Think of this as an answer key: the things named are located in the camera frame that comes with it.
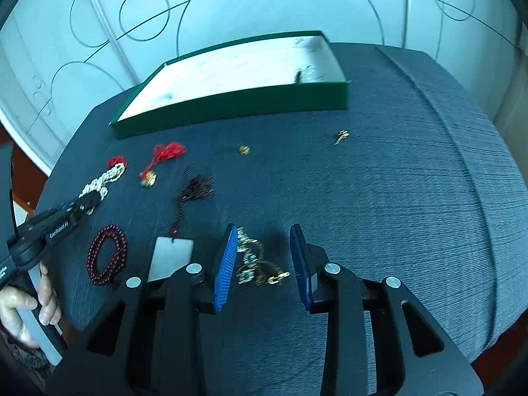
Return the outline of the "person's left hand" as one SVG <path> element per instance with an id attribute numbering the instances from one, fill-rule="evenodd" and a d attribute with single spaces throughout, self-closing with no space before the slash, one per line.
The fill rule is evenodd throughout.
<path id="1" fill-rule="evenodd" d="M 44 262 L 39 263 L 39 268 L 41 281 L 36 299 L 25 291 L 8 285 L 1 289 L 1 324 L 11 337 L 28 349 L 37 349 L 39 345 L 31 337 L 18 310 L 31 311 L 40 304 L 39 321 L 44 325 L 58 324 L 62 318 L 62 310 L 52 287 L 48 268 Z"/>

